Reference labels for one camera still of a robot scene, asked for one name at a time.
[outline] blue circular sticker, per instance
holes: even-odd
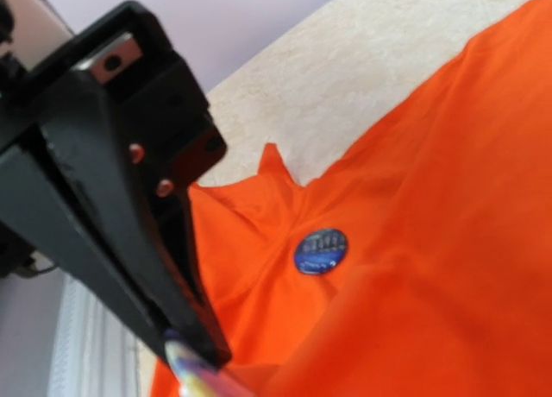
[[[295,250],[295,266],[304,274],[325,274],[347,254],[347,237],[339,230],[310,233]]]

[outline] orange t-shirt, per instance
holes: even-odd
[[[552,0],[473,38],[308,186],[268,145],[257,176],[190,195],[229,369],[259,395],[552,394]],[[327,228],[342,262],[299,272]],[[177,388],[160,364],[152,395]]]

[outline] black metal arm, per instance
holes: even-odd
[[[83,281],[161,358],[172,328],[224,365],[186,188],[226,146],[155,17],[125,3],[3,84],[0,222]],[[143,151],[134,162],[133,144]]]

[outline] screw head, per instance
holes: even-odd
[[[130,159],[132,160],[133,164],[140,164],[146,156],[146,150],[140,144],[130,144],[129,151]]]
[[[173,191],[174,183],[169,179],[163,179],[157,185],[157,190],[155,191],[155,193],[157,194],[157,197],[161,197],[163,199],[164,197],[171,195]]]

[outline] hole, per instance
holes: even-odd
[[[224,140],[220,135],[213,136],[210,138],[204,146],[204,150],[208,153],[213,153],[217,151],[222,145],[224,145]]]
[[[112,54],[103,62],[103,67],[108,72],[116,71],[122,65],[122,60],[116,54]]]
[[[167,99],[166,104],[171,108],[178,108],[184,104],[184,97],[179,93],[174,93]]]

